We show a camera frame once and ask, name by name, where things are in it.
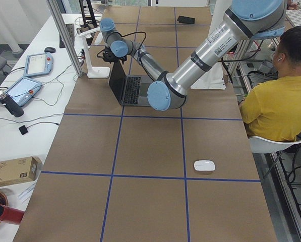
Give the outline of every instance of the person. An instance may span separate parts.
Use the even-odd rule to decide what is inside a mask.
[[[293,2],[292,0],[287,0],[287,9],[288,10],[297,10],[298,4]]]
[[[273,65],[278,79],[253,88],[240,112],[249,137],[295,141],[301,132],[301,26],[280,37]]]

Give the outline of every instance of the black bottle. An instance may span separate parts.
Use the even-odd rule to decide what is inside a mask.
[[[24,114],[23,109],[3,90],[0,90],[0,102],[13,116],[20,117]]]

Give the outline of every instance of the black computer mouse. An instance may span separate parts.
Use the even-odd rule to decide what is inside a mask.
[[[45,53],[46,53],[46,52],[54,53],[55,51],[56,51],[56,49],[53,48],[53,47],[46,47],[45,50],[44,50]]]

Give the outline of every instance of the yellow shirt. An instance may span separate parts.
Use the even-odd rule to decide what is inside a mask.
[[[282,77],[256,86],[240,112],[248,136],[295,141],[301,132],[301,77]]]

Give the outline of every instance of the white computer mouse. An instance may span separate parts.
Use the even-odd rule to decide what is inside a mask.
[[[194,162],[194,169],[197,171],[214,171],[215,164],[211,160],[197,160]]]

